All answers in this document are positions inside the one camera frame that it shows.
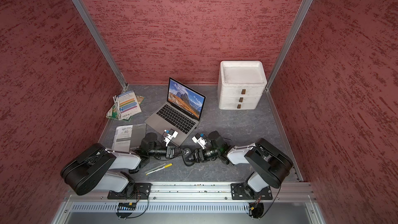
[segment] aluminum frame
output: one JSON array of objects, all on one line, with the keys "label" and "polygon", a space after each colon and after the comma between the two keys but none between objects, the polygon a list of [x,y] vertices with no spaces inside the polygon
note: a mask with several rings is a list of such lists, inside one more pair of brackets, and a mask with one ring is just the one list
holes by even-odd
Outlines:
[{"label": "aluminum frame", "polygon": [[281,135],[282,143],[285,146],[286,153],[287,153],[286,155],[288,157],[290,157],[291,160],[293,161],[293,166],[294,166],[294,169],[296,170],[296,175],[298,177],[298,181],[299,182],[300,181],[305,181],[305,179],[301,175],[299,167],[297,166],[296,158],[295,158],[295,156],[293,154],[293,151],[292,151],[292,148],[290,146],[289,140],[287,139],[287,136],[286,136],[286,133],[285,133],[285,129],[283,128],[281,119],[280,119],[280,117],[278,115],[278,111],[276,110],[276,106],[275,106],[275,104],[273,102],[273,99],[272,99],[272,96],[271,96],[271,92],[268,91],[268,90],[265,90],[265,94],[267,96],[269,105],[271,107],[272,115],[275,118],[275,123],[276,123],[276,126],[278,128],[279,134]]},{"label": "aluminum frame", "polygon": [[[238,182],[151,182],[152,187],[149,195],[149,203],[157,205],[187,205],[192,202],[208,203],[208,205],[240,205],[244,206],[253,200],[232,200],[231,183]],[[306,182],[283,182],[281,190],[271,188],[275,202],[303,202],[306,204],[309,218],[313,224],[324,224],[320,222],[322,215],[316,208],[316,198],[311,187],[311,183]],[[117,203],[117,202],[135,202],[132,200],[108,200],[108,192],[90,192],[83,196],[78,196],[72,190],[69,190],[64,201],[61,204],[56,216],[51,224],[63,224],[67,220],[69,213],[73,212],[73,206],[77,202],[81,203]]]},{"label": "aluminum frame", "polygon": [[271,70],[271,73],[269,74],[268,77],[268,83],[266,85],[266,90],[269,90],[272,82],[275,80],[276,74],[278,73],[282,62],[284,61],[287,52],[290,49],[290,46],[292,45],[292,42],[294,38],[296,37],[297,32],[300,29],[301,23],[304,20],[305,15],[308,12],[308,9],[311,6],[313,0],[302,0],[301,5],[297,11],[296,17],[292,23],[292,26],[290,28],[289,33],[287,34],[287,37],[285,39],[285,42],[282,46],[281,52],[279,53],[276,62]]},{"label": "aluminum frame", "polygon": [[[232,200],[231,183],[240,182],[141,182],[152,183],[150,202],[252,202],[253,200]],[[275,197],[278,189],[271,188]],[[132,200],[108,200],[108,192],[90,192],[78,196],[72,190],[65,195],[65,201],[72,202],[135,202]],[[275,202],[316,202],[311,183],[283,182]]]},{"label": "aluminum frame", "polygon": [[73,4],[75,5],[77,11],[80,13],[80,16],[83,18],[84,22],[87,25],[87,28],[91,32],[94,40],[97,42],[99,49],[102,51],[105,59],[107,60],[109,66],[112,68],[112,71],[115,73],[118,81],[122,85],[123,89],[127,88],[126,79],[123,77],[122,72],[120,71],[119,67],[115,60],[112,57],[111,52],[109,51],[108,47],[106,46],[105,41],[103,40],[100,32],[97,29],[97,26],[94,24],[93,19],[91,18],[86,6],[84,5],[82,0],[72,0]]},{"label": "aluminum frame", "polygon": [[[85,213],[142,213],[148,202],[136,203],[135,210],[119,209],[118,202],[73,202],[70,212]],[[145,213],[248,213],[248,202],[153,202],[148,205]]]}]

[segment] red textured wall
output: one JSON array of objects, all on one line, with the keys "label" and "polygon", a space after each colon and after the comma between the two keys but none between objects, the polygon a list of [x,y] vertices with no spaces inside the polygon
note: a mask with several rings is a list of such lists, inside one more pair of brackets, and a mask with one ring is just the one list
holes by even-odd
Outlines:
[{"label": "red textured wall", "polygon": [[223,60],[272,69],[302,0],[83,0],[129,83],[217,83]]},{"label": "red textured wall", "polygon": [[71,0],[0,0],[0,222],[49,223],[120,84]]},{"label": "red textured wall", "polygon": [[271,94],[328,224],[398,223],[398,0],[314,0]]}]

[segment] metal mounting plate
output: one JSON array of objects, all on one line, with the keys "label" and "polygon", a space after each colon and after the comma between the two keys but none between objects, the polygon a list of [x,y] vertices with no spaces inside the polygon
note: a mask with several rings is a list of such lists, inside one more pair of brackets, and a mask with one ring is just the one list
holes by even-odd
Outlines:
[{"label": "metal mounting plate", "polygon": [[[255,200],[247,197],[244,191],[244,187],[239,185],[241,185],[241,183],[231,183],[232,200]],[[261,195],[261,200],[272,200],[271,187],[268,186],[266,188],[263,188],[259,192],[259,195]]]},{"label": "metal mounting plate", "polygon": [[[150,194],[150,189],[152,187],[152,183],[136,183],[135,184],[136,189],[138,192],[142,193],[140,194],[140,198],[143,200],[148,199],[149,194]],[[113,191],[109,191],[108,197],[109,200],[124,200],[124,197],[120,197],[115,194]]]}]

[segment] white drawer unit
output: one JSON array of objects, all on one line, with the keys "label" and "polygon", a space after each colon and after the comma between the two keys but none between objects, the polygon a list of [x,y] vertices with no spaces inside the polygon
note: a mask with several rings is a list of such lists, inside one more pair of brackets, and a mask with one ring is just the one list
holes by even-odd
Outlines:
[{"label": "white drawer unit", "polygon": [[255,109],[266,84],[260,61],[222,61],[218,77],[218,107],[225,110]]}]

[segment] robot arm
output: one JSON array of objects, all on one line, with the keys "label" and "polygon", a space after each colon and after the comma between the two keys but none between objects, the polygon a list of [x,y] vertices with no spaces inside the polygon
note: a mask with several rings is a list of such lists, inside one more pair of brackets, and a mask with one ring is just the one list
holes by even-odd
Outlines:
[{"label": "robot arm", "polygon": [[173,158],[176,147],[168,145],[164,148],[157,143],[157,138],[156,133],[147,133],[142,139],[138,154],[112,151],[99,143],[93,144],[62,169],[61,177],[77,195],[84,195],[92,190],[131,191],[134,180],[129,175],[108,170],[128,169],[133,174],[147,165],[150,157]]},{"label": "robot arm", "polygon": [[[197,134],[193,141],[202,146],[201,138],[202,136]],[[202,148],[192,152],[192,162],[207,162],[213,157],[219,157],[225,164],[249,163],[255,173],[243,183],[248,198],[256,199],[256,195],[265,187],[281,187],[281,183],[293,167],[293,162],[288,156],[263,138],[247,146],[230,147],[221,135],[214,131],[205,141],[207,142],[203,141]],[[211,143],[212,147],[205,149],[204,143]]]},{"label": "robot arm", "polygon": [[136,169],[141,162],[139,155],[109,151],[96,143],[69,162],[61,171],[65,183],[77,195],[92,190],[112,190],[121,192],[129,183],[121,173],[109,169]]},{"label": "robot arm", "polygon": [[[293,166],[289,157],[263,138],[248,146],[230,147],[221,135],[214,131],[206,140],[212,147],[195,149],[189,154],[193,159],[183,157],[184,162],[191,162],[190,165],[186,165],[191,166],[216,158],[226,165],[249,163],[255,173],[243,183],[248,198],[256,199],[259,192],[268,186],[279,188]],[[84,195],[92,190],[131,192],[134,188],[134,180],[131,177],[123,172],[115,173],[108,170],[129,169],[129,173],[136,173],[149,162],[150,156],[174,158],[182,155],[181,149],[179,154],[175,155],[175,149],[176,147],[171,145],[166,148],[160,146],[155,133],[145,135],[138,154],[107,150],[97,143],[69,162],[62,169],[61,176],[77,195]]]}]

